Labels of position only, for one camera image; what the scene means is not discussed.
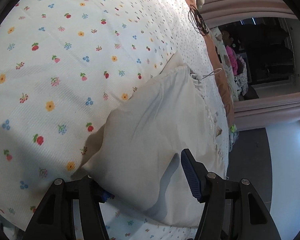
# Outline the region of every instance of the pink cloth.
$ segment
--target pink cloth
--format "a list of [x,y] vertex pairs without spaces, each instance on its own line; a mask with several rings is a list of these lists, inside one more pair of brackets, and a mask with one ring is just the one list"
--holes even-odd
[[231,62],[232,72],[236,76],[238,74],[237,56],[228,45],[226,46],[226,51]]

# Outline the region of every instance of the silver bolt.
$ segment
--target silver bolt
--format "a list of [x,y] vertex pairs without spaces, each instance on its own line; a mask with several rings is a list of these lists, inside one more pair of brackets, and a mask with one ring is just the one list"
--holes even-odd
[[242,179],[241,183],[244,184],[244,185],[249,185],[250,181],[248,179]]
[[210,179],[215,179],[217,176],[214,172],[208,172],[207,176],[210,178]]
[[60,185],[62,183],[62,179],[56,179],[54,181],[54,185]]

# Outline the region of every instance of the dark floor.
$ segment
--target dark floor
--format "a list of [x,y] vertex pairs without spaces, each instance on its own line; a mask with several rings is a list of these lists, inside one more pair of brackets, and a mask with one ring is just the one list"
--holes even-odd
[[[229,180],[247,178],[270,211],[272,197],[272,168],[268,137],[265,128],[241,131],[229,153]],[[226,201],[224,231],[228,231],[230,202]]]

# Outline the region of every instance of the bed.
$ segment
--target bed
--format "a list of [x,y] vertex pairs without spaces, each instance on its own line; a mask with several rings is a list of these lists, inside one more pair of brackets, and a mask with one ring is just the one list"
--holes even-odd
[[[25,230],[56,177],[80,178],[80,167],[98,147],[85,147],[90,134],[102,127],[111,110],[158,75],[176,51],[201,75],[219,66],[211,64],[215,61],[208,55],[207,37],[189,22],[189,3],[20,0],[15,5],[0,26],[0,214],[4,218]],[[224,131],[217,143],[224,163],[219,175],[225,177],[228,94],[220,93],[218,88],[227,88],[220,80],[206,78],[202,96]],[[101,210],[112,240],[188,239],[196,232],[196,228],[158,224],[116,198],[101,205]],[[79,216],[75,219],[81,239]]]

